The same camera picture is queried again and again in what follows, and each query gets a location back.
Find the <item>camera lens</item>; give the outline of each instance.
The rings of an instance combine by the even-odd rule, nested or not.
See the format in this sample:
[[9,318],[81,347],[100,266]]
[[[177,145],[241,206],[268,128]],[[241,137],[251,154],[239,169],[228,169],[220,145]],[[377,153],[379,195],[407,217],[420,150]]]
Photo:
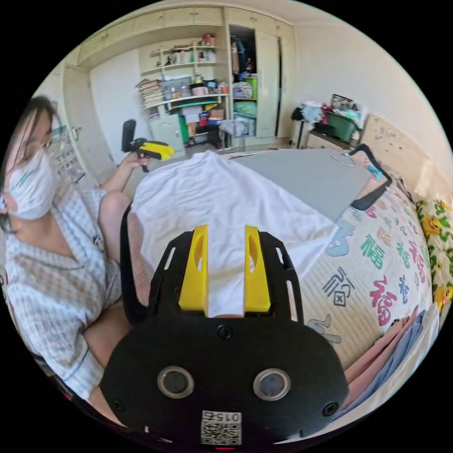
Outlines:
[[193,378],[181,367],[164,368],[157,378],[159,390],[169,398],[180,399],[193,391]]
[[253,391],[264,401],[276,401],[288,393],[290,386],[289,376],[284,371],[273,368],[257,375],[253,382]]

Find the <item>woman's leg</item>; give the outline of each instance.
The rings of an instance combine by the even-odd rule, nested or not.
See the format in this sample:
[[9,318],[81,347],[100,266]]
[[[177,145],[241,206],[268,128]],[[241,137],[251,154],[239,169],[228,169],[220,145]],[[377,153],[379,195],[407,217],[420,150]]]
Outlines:
[[122,192],[108,192],[101,201],[99,226],[109,259],[119,263],[121,220],[131,200]]
[[130,329],[131,325],[122,304],[116,303],[85,330],[84,337],[88,348],[103,368],[106,367],[116,345]]

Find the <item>blue fabric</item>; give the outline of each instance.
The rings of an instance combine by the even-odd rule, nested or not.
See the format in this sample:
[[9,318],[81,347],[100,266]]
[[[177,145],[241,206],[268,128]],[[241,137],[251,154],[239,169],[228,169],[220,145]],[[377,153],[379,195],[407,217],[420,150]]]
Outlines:
[[303,117],[305,118],[305,121],[307,121],[310,124],[314,124],[321,121],[323,117],[322,108],[313,107],[311,105],[304,105],[302,107],[302,114]]
[[239,73],[237,77],[238,77],[239,81],[242,82],[248,76],[249,76],[249,73],[247,71],[245,71],[245,72]]
[[400,363],[404,360],[404,358],[406,357],[414,343],[417,341],[417,338],[420,336],[423,330],[421,321],[423,319],[423,316],[425,315],[425,312],[426,311],[424,310],[417,316],[413,325],[409,327],[407,332],[401,337],[401,340],[396,346],[395,351],[390,356],[386,364],[379,371],[379,373],[376,375],[373,382],[368,386],[368,388],[358,398],[356,398],[348,407],[335,414],[332,417],[332,421],[352,411],[359,404],[362,404],[371,395],[373,395],[373,393],[375,393],[389,379],[389,377],[391,377],[391,375],[398,368]]

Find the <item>qr code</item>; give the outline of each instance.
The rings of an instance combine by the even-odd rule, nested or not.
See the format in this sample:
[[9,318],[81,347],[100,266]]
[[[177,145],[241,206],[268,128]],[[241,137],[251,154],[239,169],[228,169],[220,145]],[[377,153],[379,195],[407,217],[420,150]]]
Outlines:
[[205,445],[240,445],[241,414],[203,411],[201,443]]

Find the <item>picture frame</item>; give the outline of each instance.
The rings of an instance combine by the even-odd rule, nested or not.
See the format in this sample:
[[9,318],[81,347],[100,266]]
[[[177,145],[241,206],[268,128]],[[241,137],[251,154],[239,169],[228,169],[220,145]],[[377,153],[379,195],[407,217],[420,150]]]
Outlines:
[[340,96],[339,94],[332,94],[330,106],[335,109],[352,109],[355,102],[352,99]]

